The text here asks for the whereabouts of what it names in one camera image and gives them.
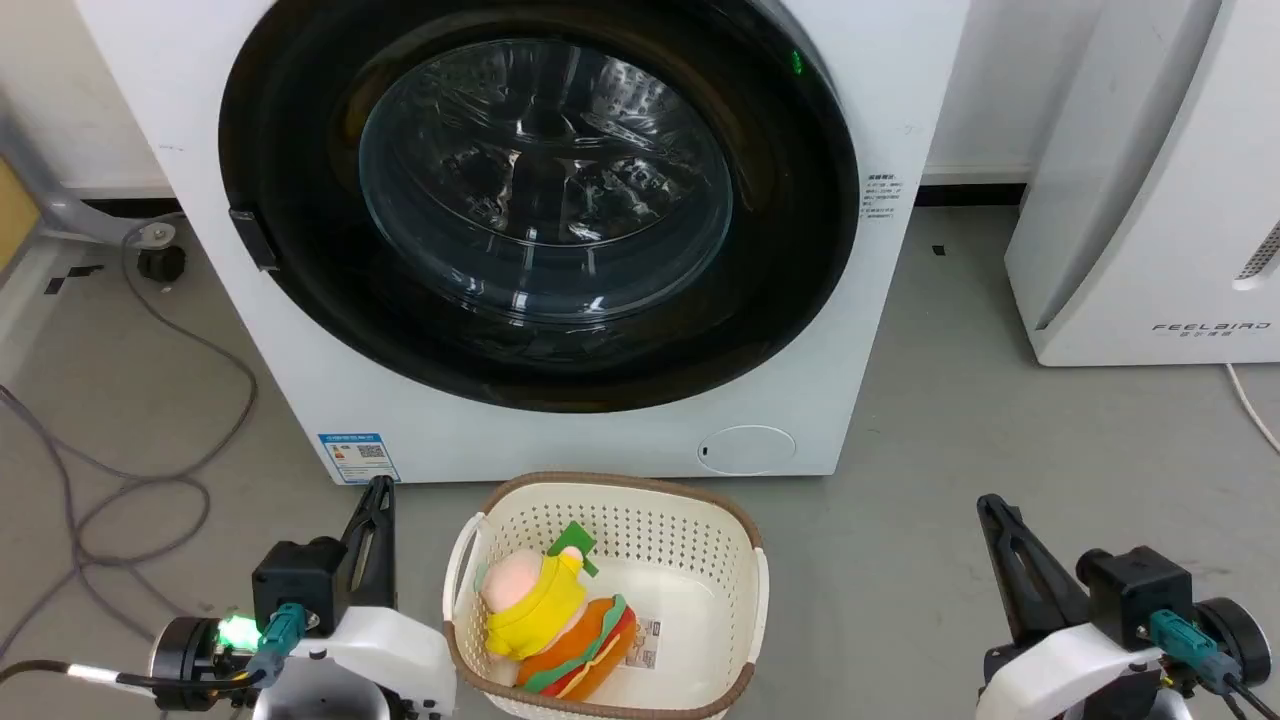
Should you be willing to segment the blue energy label sticker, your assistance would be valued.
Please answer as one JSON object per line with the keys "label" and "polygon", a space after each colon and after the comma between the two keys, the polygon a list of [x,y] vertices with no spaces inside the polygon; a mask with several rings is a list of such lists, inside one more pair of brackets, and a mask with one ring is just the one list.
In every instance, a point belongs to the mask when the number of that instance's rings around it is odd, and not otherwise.
{"label": "blue energy label sticker", "polygon": [[379,477],[398,483],[401,474],[378,433],[317,434],[320,455],[340,486],[366,486]]}

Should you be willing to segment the grey metal frame leg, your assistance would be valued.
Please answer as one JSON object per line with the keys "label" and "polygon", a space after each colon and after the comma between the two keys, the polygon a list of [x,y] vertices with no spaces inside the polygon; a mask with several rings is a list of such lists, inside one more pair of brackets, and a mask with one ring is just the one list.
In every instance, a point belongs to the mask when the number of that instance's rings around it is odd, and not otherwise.
{"label": "grey metal frame leg", "polygon": [[33,141],[18,126],[12,102],[0,95],[0,158],[18,187],[35,202],[35,233],[50,240],[69,240],[138,249],[165,249],[177,231],[165,222],[111,217],[91,208],[67,190],[41,158]]}

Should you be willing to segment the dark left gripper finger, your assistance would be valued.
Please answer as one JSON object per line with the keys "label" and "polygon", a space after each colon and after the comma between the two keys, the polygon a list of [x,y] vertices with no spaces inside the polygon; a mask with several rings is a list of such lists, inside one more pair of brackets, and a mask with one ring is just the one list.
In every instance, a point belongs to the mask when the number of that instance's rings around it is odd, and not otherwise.
{"label": "dark left gripper finger", "polygon": [[355,511],[342,536],[346,556],[342,561],[340,578],[344,582],[349,606],[364,606],[367,603],[367,592],[364,588],[364,580],[375,541],[374,511],[375,492],[366,489],[356,503]]}
{"label": "dark left gripper finger", "polygon": [[397,609],[396,482],[388,475],[374,477],[370,491],[367,596],[376,606]]}

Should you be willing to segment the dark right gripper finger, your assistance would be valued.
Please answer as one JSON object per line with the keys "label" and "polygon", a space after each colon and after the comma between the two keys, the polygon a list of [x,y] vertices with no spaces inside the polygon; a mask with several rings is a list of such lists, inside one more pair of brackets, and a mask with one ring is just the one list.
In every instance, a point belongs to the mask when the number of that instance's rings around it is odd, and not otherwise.
{"label": "dark right gripper finger", "polygon": [[983,495],[977,514],[986,538],[1005,616],[1015,646],[1033,646],[1062,628],[1059,583],[1050,555],[1020,510],[998,495]]}
{"label": "dark right gripper finger", "polygon": [[1088,623],[1089,600],[1075,578],[1034,536],[1020,539],[1021,633],[1053,633]]}

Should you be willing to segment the small printed warning label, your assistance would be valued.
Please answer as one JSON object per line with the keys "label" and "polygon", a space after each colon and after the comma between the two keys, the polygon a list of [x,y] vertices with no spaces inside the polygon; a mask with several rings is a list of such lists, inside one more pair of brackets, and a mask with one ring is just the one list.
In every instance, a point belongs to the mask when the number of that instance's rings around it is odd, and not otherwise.
{"label": "small printed warning label", "polygon": [[861,187],[863,220],[887,220],[893,218],[901,205],[904,182],[895,173],[868,174]]}

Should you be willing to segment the cream perforated laundry basket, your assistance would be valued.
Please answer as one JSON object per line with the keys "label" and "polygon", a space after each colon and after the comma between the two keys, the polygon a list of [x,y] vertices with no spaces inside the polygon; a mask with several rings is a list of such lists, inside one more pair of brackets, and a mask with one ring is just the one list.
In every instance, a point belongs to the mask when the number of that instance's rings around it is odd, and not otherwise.
{"label": "cream perforated laundry basket", "polygon": [[[622,594],[663,624],[657,669],[622,664],[584,702],[539,697],[490,661],[480,575],[579,523],[596,541],[591,598]],[[540,471],[499,486],[460,532],[442,597],[462,679],[521,720],[724,720],[756,670],[769,612],[756,524],[732,501],[673,482]]]}

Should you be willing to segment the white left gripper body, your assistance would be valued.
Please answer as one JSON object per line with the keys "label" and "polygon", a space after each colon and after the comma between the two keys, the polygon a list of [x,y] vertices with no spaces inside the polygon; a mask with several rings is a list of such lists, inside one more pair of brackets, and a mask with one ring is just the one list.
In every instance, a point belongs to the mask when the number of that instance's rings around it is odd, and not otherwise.
{"label": "white left gripper body", "polygon": [[[252,618],[178,618],[156,639],[150,674],[229,680],[250,669],[261,641]],[[445,638],[385,607],[346,611],[330,635],[303,638],[280,657],[274,682],[242,691],[157,691],[165,711],[205,712],[228,702],[242,720],[453,720],[457,676]]]}

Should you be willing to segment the round white filter cover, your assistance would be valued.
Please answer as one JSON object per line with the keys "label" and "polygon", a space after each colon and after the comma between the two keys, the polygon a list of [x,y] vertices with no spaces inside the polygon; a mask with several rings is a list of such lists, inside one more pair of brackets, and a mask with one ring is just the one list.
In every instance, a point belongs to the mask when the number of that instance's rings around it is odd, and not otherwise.
{"label": "round white filter cover", "polygon": [[717,430],[698,447],[698,461],[726,477],[763,477],[785,470],[796,454],[794,437],[778,428],[737,425]]}

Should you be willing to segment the white front-load washing machine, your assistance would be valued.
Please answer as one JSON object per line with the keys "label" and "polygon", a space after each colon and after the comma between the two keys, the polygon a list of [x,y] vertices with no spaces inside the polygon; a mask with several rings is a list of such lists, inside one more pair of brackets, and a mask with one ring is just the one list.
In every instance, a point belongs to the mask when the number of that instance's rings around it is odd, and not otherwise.
{"label": "white front-load washing machine", "polygon": [[[404,378],[326,332],[257,269],[230,218],[219,114],[236,54],[275,0],[74,0],[230,302],[297,421],[378,433],[407,483],[503,480],[567,470],[716,477],[698,447],[728,427],[790,433],[773,475],[835,471],[972,0],[768,0],[827,70],[858,151],[850,258],[815,319],[769,361],[714,389],[622,413],[536,413]],[[868,174],[904,182],[897,214],[863,220]]]}

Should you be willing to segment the white Feelbird appliance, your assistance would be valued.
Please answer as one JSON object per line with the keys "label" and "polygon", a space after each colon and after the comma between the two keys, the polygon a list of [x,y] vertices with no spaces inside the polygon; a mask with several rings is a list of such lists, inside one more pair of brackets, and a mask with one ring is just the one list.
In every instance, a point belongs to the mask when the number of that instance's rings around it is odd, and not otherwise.
{"label": "white Feelbird appliance", "polygon": [[1107,0],[1005,266],[1044,366],[1280,363],[1280,0]]}

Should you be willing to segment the black round glass washer door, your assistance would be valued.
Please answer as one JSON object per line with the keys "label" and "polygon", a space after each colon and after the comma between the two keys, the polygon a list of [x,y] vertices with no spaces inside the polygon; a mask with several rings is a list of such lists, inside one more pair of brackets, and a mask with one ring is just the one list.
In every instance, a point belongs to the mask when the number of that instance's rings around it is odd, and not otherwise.
{"label": "black round glass washer door", "polygon": [[850,258],[858,151],[768,0],[275,0],[219,114],[280,291],[371,361],[536,413],[769,361]]}

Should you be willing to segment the hamburger plush toy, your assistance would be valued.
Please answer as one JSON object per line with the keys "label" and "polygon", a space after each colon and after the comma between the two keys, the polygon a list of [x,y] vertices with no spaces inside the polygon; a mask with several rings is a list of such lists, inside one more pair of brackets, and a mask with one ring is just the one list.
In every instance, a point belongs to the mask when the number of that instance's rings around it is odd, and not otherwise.
{"label": "hamburger plush toy", "polygon": [[515,687],[584,702],[626,660],[637,630],[637,616],[622,594],[593,600],[558,641],[520,664]]}

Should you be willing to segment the pink doll in yellow shirt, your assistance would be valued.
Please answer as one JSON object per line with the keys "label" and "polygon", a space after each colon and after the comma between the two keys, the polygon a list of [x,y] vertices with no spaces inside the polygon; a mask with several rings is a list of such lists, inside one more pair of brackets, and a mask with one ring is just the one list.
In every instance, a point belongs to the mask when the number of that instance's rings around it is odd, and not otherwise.
{"label": "pink doll in yellow shirt", "polygon": [[493,564],[481,583],[485,648],[493,659],[524,661],[552,647],[586,607],[582,553],[517,550]]}

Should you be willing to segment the black caster wheel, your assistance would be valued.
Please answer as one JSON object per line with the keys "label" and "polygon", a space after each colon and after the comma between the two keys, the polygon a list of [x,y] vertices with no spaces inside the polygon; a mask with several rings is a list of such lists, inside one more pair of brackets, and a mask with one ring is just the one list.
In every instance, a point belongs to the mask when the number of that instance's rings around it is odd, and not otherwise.
{"label": "black caster wheel", "polygon": [[174,225],[165,222],[145,225],[134,247],[134,265],[142,278],[170,284],[186,273],[187,252],[177,242]]}

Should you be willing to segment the printed paper label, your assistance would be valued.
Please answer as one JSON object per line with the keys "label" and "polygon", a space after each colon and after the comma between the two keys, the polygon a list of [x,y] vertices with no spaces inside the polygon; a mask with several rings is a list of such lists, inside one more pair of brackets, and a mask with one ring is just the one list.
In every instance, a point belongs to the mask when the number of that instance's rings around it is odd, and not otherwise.
{"label": "printed paper label", "polygon": [[653,618],[639,618],[634,642],[628,648],[625,664],[627,667],[655,670],[660,650],[663,624]]}

